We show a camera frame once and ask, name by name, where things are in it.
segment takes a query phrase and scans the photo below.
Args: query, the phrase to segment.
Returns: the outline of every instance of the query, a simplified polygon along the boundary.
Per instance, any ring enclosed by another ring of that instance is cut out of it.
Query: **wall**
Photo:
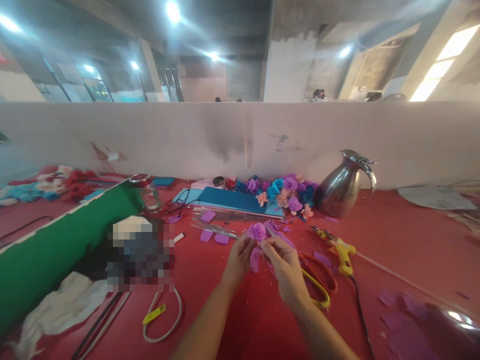
[[[223,62],[191,61],[178,64],[181,91],[185,102],[210,103],[216,97],[225,102],[227,91],[227,66]]]
[[[321,182],[341,162],[341,149],[378,162],[372,168],[380,189],[478,174],[478,102],[3,103],[0,114],[2,132],[39,168],[100,170],[94,142],[122,152],[126,160],[111,162],[122,174],[247,179],[297,172]]]
[[[234,59],[226,63],[228,99],[247,102],[260,101],[262,61]]]

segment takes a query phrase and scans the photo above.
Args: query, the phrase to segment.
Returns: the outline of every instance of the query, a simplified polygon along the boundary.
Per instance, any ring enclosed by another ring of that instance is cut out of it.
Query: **person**
[[[250,269],[250,256],[257,246],[273,265],[280,297],[292,312],[311,356],[314,359],[358,359],[310,299],[297,251],[279,237],[270,237],[258,244],[245,233],[232,246],[220,282],[170,359],[217,357],[230,303]]]
[[[325,95],[324,89],[316,89],[313,92],[313,97],[309,97],[306,101],[307,103],[326,103],[327,96]]]

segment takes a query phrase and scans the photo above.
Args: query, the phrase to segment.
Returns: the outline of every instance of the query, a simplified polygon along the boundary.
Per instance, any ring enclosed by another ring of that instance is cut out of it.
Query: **white cloth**
[[[19,343],[10,341],[17,359],[30,360],[42,335],[64,332],[86,320],[105,300],[107,280],[92,281],[78,272],[72,272],[60,284],[58,291],[45,296],[21,327]]]

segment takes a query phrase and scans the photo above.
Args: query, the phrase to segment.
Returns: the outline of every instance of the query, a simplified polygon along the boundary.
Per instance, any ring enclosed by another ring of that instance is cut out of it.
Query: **white paper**
[[[402,187],[398,193],[409,202],[438,210],[475,210],[477,207],[450,186]]]

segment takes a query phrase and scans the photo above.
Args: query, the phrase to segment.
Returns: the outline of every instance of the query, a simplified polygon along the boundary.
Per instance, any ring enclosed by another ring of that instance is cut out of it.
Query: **crepe paper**
[[[469,296],[468,295],[465,295],[464,293],[460,292],[460,291],[455,291],[455,294],[457,294],[458,296],[461,296],[462,298],[464,298],[465,300],[470,300]]]
[[[209,230],[203,230],[200,235],[200,241],[206,243],[214,233]]]
[[[409,294],[403,293],[401,295],[405,302],[406,309],[420,320],[426,320],[428,317],[427,304],[422,301],[417,301]]]
[[[262,250],[258,247],[254,248],[250,255],[250,271],[252,273],[259,272],[260,265],[260,255],[262,255]]]
[[[175,215],[175,216],[169,216],[168,217],[168,223],[169,224],[174,224],[176,223],[177,221],[181,220],[182,219],[182,216],[181,215]]]
[[[288,237],[286,237],[282,232],[276,231],[275,228],[272,226],[272,224],[269,223],[268,221],[265,222],[265,228],[268,229],[268,231],[270,232],[270,235],[275,234],[284,242],[286,242],[288,245],[290,245],[292,248],[295,247],[294,243],[291,242]]]
[[[314,252],[313,252],[313,257],[314,257],[315,259],[317,259],[319,262],[327,265],[329,268],[332,267],[332,261],[331,261],[328,257],[326,257],[325,255],[323,255],[323,254],[321,254],[321,253],[319,253],[319,252],[314,251]]]
[[[262,224],[261,222],[257,222],[255,225],[250,225],[248,231],[246,232],[246,235],[250,239],[255,239],[261,242],[267,238],[267,231],[265,230],[264,224]]]
[[[330,221],[332,223],[337,223],[337,224],[339,222],[337,219],[335,219],[333,217],[330,217],[330,216],[325,216],[325,220]]]
[[[215,215],[217,215],[217,213],[211,211],[211,210],[207,210],[205,211],[205,213],[201,216],[200,220],[206,222],[206,223],[209,223],[214,217]]]
[[[387,315],[382,316],[380,319],[383,321],[386,327],[389,328],[390,330],[399,330],[406,323],[412,321],[411,319],[409,319],[407,316],[405,316],[399,311],[388,313]]]
[[[393,304],[397,302],[397,294],[391,292],[386,287],[382,287],[380,290],[380,295],[378,295],[378,300],[385,305],[387,308],[391,307]]]
[[[400,359],[438,359],[423,332],[413,320],[409,320],[388,341],[390,349]]]
[[[219,234],[219,233],[215,234],[215,241],[219,244],[228,245],[229,240],[230,240],[230,237],[228,235]]]

